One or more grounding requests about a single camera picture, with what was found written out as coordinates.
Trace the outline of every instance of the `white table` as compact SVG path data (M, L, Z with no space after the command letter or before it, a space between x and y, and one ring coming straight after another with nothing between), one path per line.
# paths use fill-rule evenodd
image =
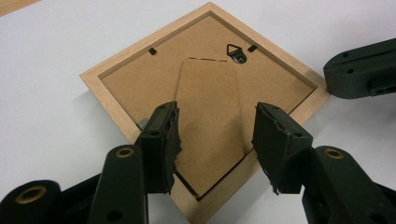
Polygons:
M40 1L0 18L0 198L37 179L62 189L101 172L127 144L79 74L205 1ZM323 75L330 58L396 37L395 1L215 1ZM396 189L396 94L330 100L304 125ZM302 195L276 196L255 174L208 223L306 223ZM186 223L149 195L150 223Z

